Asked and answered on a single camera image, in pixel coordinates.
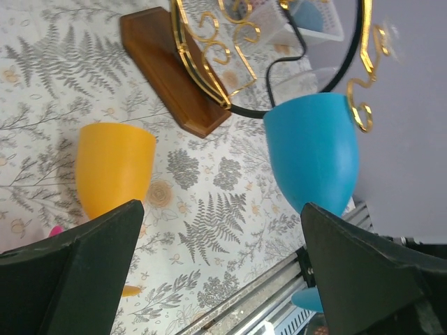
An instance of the wooden block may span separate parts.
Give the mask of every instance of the wooden block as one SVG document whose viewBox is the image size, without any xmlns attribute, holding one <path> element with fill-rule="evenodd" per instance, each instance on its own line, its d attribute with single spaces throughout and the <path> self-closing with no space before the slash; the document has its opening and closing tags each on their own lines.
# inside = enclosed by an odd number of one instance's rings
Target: wooden block
<svg viewBox="0 0 447 335">
<path fill-rule="evenodd" d="M 122 16 L 120 24 L 124 48 L 180 127 L 204 138 L 229 118 L 231 112 L 208 98 L 187 73 L 175 47 L 169 12 L 151 8 Z M 198 46 L 185 34 L 198 70 L 208 79 Z"/>
</svg>

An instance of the white plastic basket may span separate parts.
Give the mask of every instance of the white plastic basket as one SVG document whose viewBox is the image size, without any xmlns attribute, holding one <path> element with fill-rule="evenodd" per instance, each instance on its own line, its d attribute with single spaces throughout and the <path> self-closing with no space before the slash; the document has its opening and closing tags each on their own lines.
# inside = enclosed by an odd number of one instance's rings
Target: white plastic basket
<svg viewBox="0 0 447 335">
<path fill-rule="evenodd" d="M 280 44 L 297 46 L 299 42 L 288 24 L 284 14 L 279 9 L 278 0 L 250 0 L 253 12 L 250 14 L 250 21 L 261 28 L 261 40 L 258 46 L 264 44 Z M 298 9 L 299 1 L 294 7 Z M 308 45 L 316 45 L 327 40 L 342 41 L 344 33 L 340 23 L 337 9 L 333 0 L 305 0 L 312 2 L 323 17 L 323 31 L 312 31 L 299 28 L 300 33 Z M 239 14 L 243 17 L 247 14 L 247 5 L 241 0 Z"/>
</svg>

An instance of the gray wall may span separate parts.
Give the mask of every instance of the gray wall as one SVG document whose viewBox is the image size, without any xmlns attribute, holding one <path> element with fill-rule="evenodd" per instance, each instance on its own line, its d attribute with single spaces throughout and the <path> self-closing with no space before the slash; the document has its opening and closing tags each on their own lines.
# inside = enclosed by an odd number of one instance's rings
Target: gray wall
<svg viewBox="0 0 447 335">
<path fill-rule="evenodd" d="M 357 1 L 332 1 L 345 41 L 311 47 L 314 68 L 340 64 L 351 39 Z M 361 164 L 355 195 L 366 201 L 377 232 L 443 235 L 445 240 L 447 1 L 375 0 L 373 23 L 387 16 L 402 35 L 404 63 L 384 57 L 373 87 L 356 87 L 356 101 L 372 106 L 374 129 L 358 132 Z M 351 77 L 366 78 L 359 57 L 335 91 L 345 93 Z"/>
</svg>

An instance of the orange object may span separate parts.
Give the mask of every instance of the orange object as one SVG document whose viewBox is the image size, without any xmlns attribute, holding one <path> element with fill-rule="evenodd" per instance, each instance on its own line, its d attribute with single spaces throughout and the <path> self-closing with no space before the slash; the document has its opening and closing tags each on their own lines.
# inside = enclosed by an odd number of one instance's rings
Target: orange object
<svg viewBox="0 0 447 335">
<path fill-rule="evenodd" d="M 123 293 L 121 294 L 122 297 L 133 297 L 135 295 L 138 295 L 141 293 L 141 289 L 137 288 L 136 286 L 128 286 L 125 285 L 123 288 Z"/>
<path fill-rule="evenodd" d="M 145 199 L 155 146 L 152 134 L 128 124 L 97 123 L 81 129 L 75 178 L 90 219 L 129 200 Z"/>
</svg>

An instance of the tablecloth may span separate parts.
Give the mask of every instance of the tablecloth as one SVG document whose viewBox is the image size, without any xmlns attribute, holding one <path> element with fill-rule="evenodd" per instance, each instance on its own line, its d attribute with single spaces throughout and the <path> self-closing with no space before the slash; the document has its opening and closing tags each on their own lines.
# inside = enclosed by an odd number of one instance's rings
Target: tablecloth
<svg viewBox="0 0 447 335">
<path fill-rule="evenodd" d="M 210 2 L 194 1 L 191 20 Z M 194 137 L 123 50 L 119 17 L 155 6 L 169 8 L 162 0 L 0 1 L 0 252 L 87 221 L 73 172 L 81 127 L 119 122 L 157 137 L 127 278 L 142 292 L 121 300 L 113 335 L 174 334 L 304 243 L 300 217 L 274 182 L 262 122 L 233 115 Z M 228 38 L 232 26 L 220 20 Z M 267 46 L 247 59 L 262 74 L 294 52 Z M 234 60 L 217 69 L 229 90 L 243 80 Z M 309 68 L 303 59 L 274 77 Z M 235 101 L 268 109 L 262 77 Z"/>
</svg>

